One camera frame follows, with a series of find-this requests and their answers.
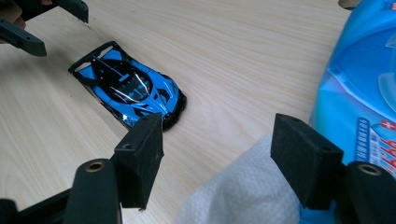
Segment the blue package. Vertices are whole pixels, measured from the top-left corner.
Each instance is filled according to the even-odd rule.
[[[310,124],[344,150],[396,177],[396,1],[361,0],[350,14],[318,87]],[[334,223],[301,210],[300,223]]]

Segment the car body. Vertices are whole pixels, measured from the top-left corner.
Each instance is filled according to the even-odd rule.
[[[172,78],[139,63],[115,41],[87,54],[68,71],[128,129],[142,117],[161,113],[166,131],[187,103]]]

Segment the light wood surface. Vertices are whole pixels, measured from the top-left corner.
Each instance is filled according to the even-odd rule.
[[[350,13],[336,0],[85,2],[88,24],[61,8],[27,22],[47,57],[0,46],[0,198],[26,208],[113,154],[126,129],[67,68],[115,40],[189,101],[163,134],[148,209],[123,210],[124,223],[172,223],[197,187],[272,133],[275,113],[308,121]]]

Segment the paper towel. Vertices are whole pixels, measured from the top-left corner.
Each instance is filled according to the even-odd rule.
[[[199,187],[175,224],[298,223],[299,202],[270,157],[271,141],[265,136]]]

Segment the table surface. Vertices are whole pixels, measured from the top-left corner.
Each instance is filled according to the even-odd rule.
[[[26,208],[113,154],[127,130],[67,68],[115,40],[189,101],[163,133],[148,209],[123,210],[124,223],[172,223],[199,186],[272,133],[276,113],[308,122],[350,13],[335,0],[85,2],[88,24],[59,7],[27,22],[47,57],[0,46],[0,198]]]

